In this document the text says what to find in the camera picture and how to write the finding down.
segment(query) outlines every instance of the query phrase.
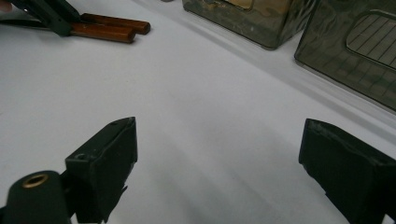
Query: tool handle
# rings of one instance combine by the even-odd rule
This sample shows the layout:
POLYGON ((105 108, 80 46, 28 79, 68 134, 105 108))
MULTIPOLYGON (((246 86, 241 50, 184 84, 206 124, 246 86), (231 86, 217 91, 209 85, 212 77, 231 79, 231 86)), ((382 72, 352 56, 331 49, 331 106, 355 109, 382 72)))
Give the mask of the tool handle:
POLYGON ((79 35, 97 39, 132 43, 134 40, 134 29, 130 27, 114 27, 106 25, 72 22, 70 35, 79 35))
POLYGON ((147 21, 134 21, 115 17, 93 15, 89 13, 82 14, 80 18, 82 21, 90 23, 108 26, 132 27, 140 35, 146 35, 151 29, 151 25, 147 21))

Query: metal tool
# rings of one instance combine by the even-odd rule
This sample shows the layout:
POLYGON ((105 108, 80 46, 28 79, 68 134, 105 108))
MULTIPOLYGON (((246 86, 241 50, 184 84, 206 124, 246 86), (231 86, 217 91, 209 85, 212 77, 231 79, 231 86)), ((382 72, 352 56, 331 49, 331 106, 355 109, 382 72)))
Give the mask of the metal tool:
POLYGON ((23 27, 50 29, 57 35, 79 35, 104 40, 132 43, 136 33, 150 30, 146 21, 134 21, 84 13, 80 15, 65 0, 8 0, 38 21, 4 20, 0 23, 23 27))

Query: brown handle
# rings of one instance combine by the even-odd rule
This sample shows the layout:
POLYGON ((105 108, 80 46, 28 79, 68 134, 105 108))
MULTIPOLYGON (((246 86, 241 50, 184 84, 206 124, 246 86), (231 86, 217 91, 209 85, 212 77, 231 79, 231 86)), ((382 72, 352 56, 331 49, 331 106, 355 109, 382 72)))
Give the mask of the brown handle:
POLYGON ((128 27, 114 27, 87 23, 71 23, 70 35, 79 35, 97 39, 132 43, 134 40, 134 29, 128 27))
POLYGON ((151 29, 151 26, 147 21, 133 21, 115 17, 93 15, 89 13, 82 14, 80 18, 82 21, 90 23, 103 24, 108 26, 132 27, 140 35, 146 35, 151 29))

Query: clear plastic container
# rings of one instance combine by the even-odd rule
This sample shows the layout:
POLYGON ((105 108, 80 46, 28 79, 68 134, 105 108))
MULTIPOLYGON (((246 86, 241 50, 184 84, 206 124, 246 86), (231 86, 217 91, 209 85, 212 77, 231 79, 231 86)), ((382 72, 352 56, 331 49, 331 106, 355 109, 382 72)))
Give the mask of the clear plastic container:
POLYGON ((305 28, 315 0, 183 0, 190 12, 276 49, 305 28))
POLYGON ((295 59, 396 111, 396 2, 318 1, 295 59))

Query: plastic bin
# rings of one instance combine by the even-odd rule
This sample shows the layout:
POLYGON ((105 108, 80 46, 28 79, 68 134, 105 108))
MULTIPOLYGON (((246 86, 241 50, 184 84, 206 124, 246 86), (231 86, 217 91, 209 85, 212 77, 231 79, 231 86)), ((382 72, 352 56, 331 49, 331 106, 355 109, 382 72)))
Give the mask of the plastic bin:
POLYGON ((295 59, 396 110, 396 2, 317 2, 295 59))
POLYGON ((190 12, 276 49, 305 28, 315 0, 183 0, 190 12))

